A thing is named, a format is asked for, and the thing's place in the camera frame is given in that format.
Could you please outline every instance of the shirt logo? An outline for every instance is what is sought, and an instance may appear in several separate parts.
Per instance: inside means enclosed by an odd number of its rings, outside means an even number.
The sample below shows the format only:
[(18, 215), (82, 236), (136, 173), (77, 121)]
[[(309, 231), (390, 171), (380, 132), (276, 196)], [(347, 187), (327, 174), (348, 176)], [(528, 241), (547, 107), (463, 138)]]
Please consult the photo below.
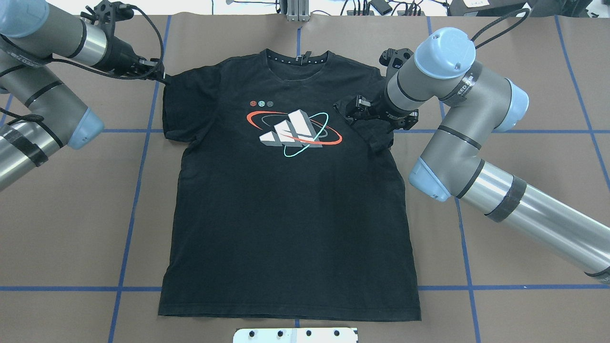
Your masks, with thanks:
[[(321, 117), (322, 120), (314, 120), (315, 117)], [(328, 126), (329, 116), (326, 112), (320, 112), (310, 117), (302, 110), (289, 114), (255, 111), (250, 112), (246, 119), (259, 130), (263, 129), (255, 124), (255, 120), (261, 126), (273, 128), (260, 135), (259, 141), (266, 146), (283, 146), (285, 157), (295, 157), (308, 148), (336, 145), (343, 140), (341, 134)]]

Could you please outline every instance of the gray robot arm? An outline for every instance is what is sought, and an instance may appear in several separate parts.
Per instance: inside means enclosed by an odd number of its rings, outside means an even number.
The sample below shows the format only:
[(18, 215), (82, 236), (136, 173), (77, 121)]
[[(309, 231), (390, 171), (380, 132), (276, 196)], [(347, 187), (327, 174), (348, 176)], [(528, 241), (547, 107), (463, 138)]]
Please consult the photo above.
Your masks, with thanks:
[(0, 92), (11, 93), (30, 110), (23, 120), (0, 128), (0, 190), (64, 145), (79, 149), (104, 129), (95, 113), (46, 67), (53, 54), (114, 78), (165, 76), (159, 60), (147, 61), (113, 35), (116, 21), (133, 16), (131, 6), (103, 0), (89, 10), (82, 16), (98, 21), (97, 26), (45, 0), (0, 2), (0, 50), (5, 52), (0, 54)]
[(476, 61), (474, 44), (458, 29), (430, 35), (389, 79), (382, 101), (409, 113), (433, 96), (451, 110), (409, 182), (439, 201), (453, 196), (468, 202), (610, 284), (610, 228), (478, 157), (491, 132), (513, 127), (529, 100)]

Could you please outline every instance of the fabric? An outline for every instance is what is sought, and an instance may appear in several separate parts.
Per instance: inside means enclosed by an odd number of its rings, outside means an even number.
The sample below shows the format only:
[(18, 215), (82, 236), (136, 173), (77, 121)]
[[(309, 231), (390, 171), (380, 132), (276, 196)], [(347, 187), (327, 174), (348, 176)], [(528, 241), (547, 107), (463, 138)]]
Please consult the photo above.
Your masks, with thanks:
[(172, 78), (163, 130), (190, 144), (160, 315), (420, 320), (390, 126), (333, 108), (383, 80), (270, 50)]

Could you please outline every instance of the white label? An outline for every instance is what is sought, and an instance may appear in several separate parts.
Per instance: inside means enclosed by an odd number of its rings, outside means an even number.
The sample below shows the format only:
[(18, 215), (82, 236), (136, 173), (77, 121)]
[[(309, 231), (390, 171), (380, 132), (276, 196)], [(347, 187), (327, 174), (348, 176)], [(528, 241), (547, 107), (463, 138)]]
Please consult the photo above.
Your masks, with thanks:
[(464, 4), (466, 5), (466, 7), (471, 9), (473, 7), (489, 6), (489, 1), (487, 1), (487, 0), (464, 0)]

